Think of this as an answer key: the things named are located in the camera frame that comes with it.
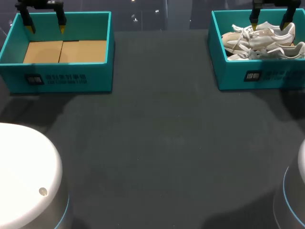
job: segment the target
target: teal storage bin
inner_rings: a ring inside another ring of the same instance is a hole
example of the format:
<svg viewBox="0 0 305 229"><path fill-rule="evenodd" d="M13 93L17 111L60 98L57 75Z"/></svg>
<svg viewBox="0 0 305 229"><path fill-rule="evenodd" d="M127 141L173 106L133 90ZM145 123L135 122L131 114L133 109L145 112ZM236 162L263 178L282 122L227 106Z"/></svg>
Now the teal storage bin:
<svg viewBox="0 0 305 229"><path fill-rule="evenodd" d="M286 9L261 10L258 24L279 25ZM221 35L250 25L251 10L212 11L208 47L219 90L305 87L305 59L228 61ZM294 44L305 42L305 11L294 15Z"/></svg>
<svg viewBox="0 0 305 229"><path fill-rule="evenodd" d="M17 14L0 52L0 75L11 93L110 92L114 37L111 12L66 12L61 34L56 13L30 14L31 34ZM107 41L105 62L23 63L30 41Z"/></svg>

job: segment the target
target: black table surface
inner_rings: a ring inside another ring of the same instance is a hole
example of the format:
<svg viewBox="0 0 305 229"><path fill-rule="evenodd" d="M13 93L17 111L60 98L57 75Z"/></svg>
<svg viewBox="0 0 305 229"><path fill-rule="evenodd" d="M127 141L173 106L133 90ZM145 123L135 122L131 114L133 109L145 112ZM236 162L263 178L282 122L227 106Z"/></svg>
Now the black table surface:
<svg viewBox="0 0 305 229"><path fill-rule="evenodd" d="M12 96L0 82L0 121L42 132L61 155L73 229L275 228L305 96L220 92L206 38L116 32L111 94Z"/></svg>

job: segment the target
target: white cylindrical device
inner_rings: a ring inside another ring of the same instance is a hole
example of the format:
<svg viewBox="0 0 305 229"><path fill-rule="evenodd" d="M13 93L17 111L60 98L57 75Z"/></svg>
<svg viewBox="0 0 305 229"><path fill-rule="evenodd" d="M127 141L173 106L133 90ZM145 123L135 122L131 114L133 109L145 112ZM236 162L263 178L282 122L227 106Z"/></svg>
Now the white cylindrical device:
<svg viewBox="0 0 305 229"><path fill-rule="evenodd" d="M273 202L279 229L305 228L305 141L287 168Z"/></svg>
<svg viewBox="0 0 305 229"><path fill-rule="evenodd" d="M52 142L0 123L0 229L70 229L72 205Z"/></svg>

